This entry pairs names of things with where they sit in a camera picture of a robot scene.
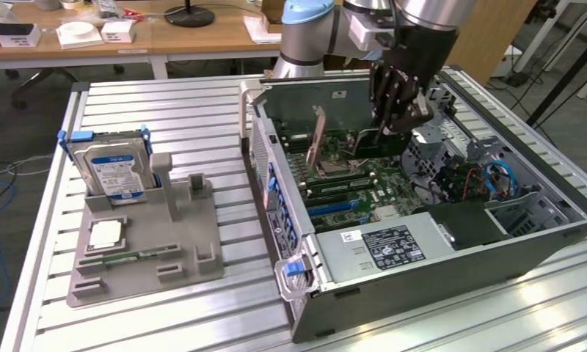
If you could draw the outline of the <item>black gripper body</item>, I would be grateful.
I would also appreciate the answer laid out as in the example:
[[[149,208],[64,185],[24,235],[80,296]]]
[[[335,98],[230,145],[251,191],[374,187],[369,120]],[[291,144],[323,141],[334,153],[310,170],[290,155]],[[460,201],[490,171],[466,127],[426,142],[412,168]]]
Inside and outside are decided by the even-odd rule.
[[[385,51],[382,66],[398,69],[410,78],[418,77],[428,87],[442,69],[458,38],[458,30],[437,31],[425,27],[404,27],[398,32],[397,49]]]

